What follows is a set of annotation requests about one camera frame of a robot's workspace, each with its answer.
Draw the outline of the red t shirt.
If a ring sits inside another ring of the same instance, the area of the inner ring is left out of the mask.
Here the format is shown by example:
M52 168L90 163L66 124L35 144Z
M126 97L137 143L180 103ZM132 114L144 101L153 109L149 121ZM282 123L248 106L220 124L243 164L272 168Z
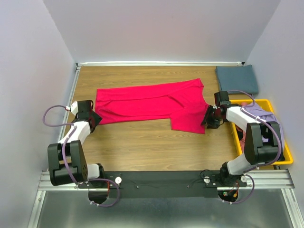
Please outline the red t shirt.
M95 112L101 124L170 119L171 129L204 134L208 103L201 79L159 85L98 89Z

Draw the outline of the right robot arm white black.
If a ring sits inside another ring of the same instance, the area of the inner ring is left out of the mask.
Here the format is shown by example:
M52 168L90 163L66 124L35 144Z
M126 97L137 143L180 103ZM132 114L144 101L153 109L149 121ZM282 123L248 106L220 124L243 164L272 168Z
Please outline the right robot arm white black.
M239 105L208 106L201 124L217 129L220 122L234 123L245 133L243 153L220 168L221 185L231 186L245 173L279 160L283 146L278 122L267 122Z

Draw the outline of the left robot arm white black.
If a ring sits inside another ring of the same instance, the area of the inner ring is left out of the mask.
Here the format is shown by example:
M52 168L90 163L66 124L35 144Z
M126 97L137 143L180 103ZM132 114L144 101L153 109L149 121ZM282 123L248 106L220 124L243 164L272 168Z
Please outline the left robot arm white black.
M101 164L87 164L83 143L87 136L94 132L102 118L89 108L79 108L75 118L69 125L68 133L57 143L47 148L48 167L52 185L69 183L78 184L89 181L94 187L102 187L105 183L104 169Z

